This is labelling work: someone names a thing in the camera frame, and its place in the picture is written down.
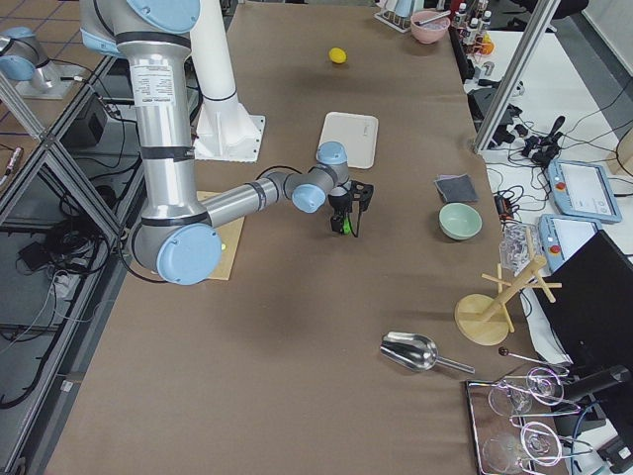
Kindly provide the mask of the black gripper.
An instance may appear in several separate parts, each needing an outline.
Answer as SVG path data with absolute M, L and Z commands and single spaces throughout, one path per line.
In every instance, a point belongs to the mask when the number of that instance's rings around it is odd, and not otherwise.
M 369 208 L 374 186 L 357 180 L 350 180 L 342 187 L 335 188 L 328 196 L 328 203 L 333 209 L 330 227 L 334 233 L 344 232 L 344 223 L 352 212 L 352 203 L 357 202 L 356 224 L 351 227 L 352 235 L 360 237 L 361 219 Z

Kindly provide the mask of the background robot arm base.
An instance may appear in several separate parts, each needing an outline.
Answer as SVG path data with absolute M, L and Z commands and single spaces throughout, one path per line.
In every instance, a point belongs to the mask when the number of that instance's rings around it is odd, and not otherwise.
M 1 33 L 1 72 L 17 83 L 18 92 L 25 98 L 61 100 L 70 88 L 61 80 L 61 68 L 27 27 Z

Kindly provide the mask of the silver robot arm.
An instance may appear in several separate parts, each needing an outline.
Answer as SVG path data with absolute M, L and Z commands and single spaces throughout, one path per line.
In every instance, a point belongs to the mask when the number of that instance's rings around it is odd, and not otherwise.
M 161 280 L 193 285 L 222 257 L 220 226 L 290 200 L 311 214 L 333 208 L 332 228 L 346 231 L 373 188 L 349 175 L 347 153 L 326 142 L 301 173 L 274 166 L 257 179 L 206 200 L 196 191 L 199 159 L 250 161 L 265 120 L 240 103 L 216 1 L 84 1 L 84 44 L 130 67 L 147 203 L 133 229 L 135 260 Z

